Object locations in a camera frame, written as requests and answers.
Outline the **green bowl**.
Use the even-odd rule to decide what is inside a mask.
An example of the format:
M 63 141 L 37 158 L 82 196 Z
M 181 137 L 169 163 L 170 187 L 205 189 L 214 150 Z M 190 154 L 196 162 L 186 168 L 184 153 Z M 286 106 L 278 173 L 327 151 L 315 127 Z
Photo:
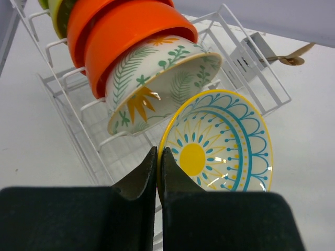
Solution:
M 58 38 L 66 37 L 70 13 L 77 0 L 48 0 L 50 16 Z
M 38 3 L 43 10 L 49 9 L 48 0 L 38 0 Z

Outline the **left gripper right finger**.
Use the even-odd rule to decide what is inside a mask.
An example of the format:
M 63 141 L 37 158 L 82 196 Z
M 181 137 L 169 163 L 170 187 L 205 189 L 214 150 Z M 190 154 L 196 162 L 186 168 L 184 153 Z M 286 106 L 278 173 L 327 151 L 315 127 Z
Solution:
M 165 149 L 160 163 L 164 250 L 304 250 L 285 199 L 272 192 L 209 192 Z

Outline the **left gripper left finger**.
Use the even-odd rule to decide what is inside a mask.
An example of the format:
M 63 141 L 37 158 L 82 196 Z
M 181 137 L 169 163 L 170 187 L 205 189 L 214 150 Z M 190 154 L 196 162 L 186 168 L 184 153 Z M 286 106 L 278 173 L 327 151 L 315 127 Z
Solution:
M 1 190 L 1 250 L 152 250 L 156 147 L 105 187 Z

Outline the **orange bowl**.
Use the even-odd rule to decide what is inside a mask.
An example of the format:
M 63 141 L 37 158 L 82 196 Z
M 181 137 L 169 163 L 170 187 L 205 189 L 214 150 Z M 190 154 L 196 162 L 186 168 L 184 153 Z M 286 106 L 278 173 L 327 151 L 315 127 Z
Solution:
M 158 35 L 177 35 L 192 42 L 198 39 L 191 22 L 160 1 L 129 1 L 109 10 L 94 25 L 84 49 L 86 76 L 94 97 L 104 97 L 109 71 L 125 52 Z
M 144 10 L 145 7 L 150 7 L 149 10 L 144 12 L 145 14 L 156 16 L 154 12 L 157 8 L 149 5 L 147 1 L 77 1 L 70 14 L 67 36 L 74 65 L 76 67 L 85 66 L 85 75 L 90 79 L 102 77 L 124 52 L 151 36 L 148 32 L 141 36 L 126 35 L 127 31 L 135 32 L 135 29 L 131 28 L 131 25 L 135 22 L 126 21 L 126 18 L 139 17 L 139 12 Z M 97 45 L 99 40 L 104 38 L 104 35 L 99 33 L 96 41 L 94 39 L 90 40 L 88 37 L 91 30 L 107 14 L 110 14 L 110 16 L 107 16 L 107 19 L 103 20 L 98 27 L 102 28 L 108 21 L 115 22 L 112 27 L 116 30 L 107 36 L 107 41 L 111 42 L 113 35 L 120 38 L 120 41 L 112 43 L 116 46 L 117 51 L 109 55 L 103 55 L 102 52 L 99 52 L 98 55 L 102 57 L 103 61 L 96 66 L 93 65 L 93 60 L 85 63 L 85 57 L 91 58 L 93 55 L 89 48 L 85 46 Z

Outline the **blue yellow patterned bowl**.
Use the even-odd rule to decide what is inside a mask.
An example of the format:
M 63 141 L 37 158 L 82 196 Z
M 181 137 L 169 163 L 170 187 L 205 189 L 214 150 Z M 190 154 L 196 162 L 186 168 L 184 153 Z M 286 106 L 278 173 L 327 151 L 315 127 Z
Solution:
M 186 175 L 208 191 L 269 191 L 273 149 L 260 112 L 243 96 L 207 90 L 172 116 L 159 144 Z

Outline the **floral leaf patterned bowl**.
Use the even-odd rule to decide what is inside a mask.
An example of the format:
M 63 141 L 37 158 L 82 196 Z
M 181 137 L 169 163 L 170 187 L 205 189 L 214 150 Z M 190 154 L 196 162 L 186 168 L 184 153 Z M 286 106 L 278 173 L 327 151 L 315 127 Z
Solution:
M 220 54 L 176 35 L 139 43 L 106 81 L 108 133 L 137 134 L 174 114 L 216 77 L 222 61 Z

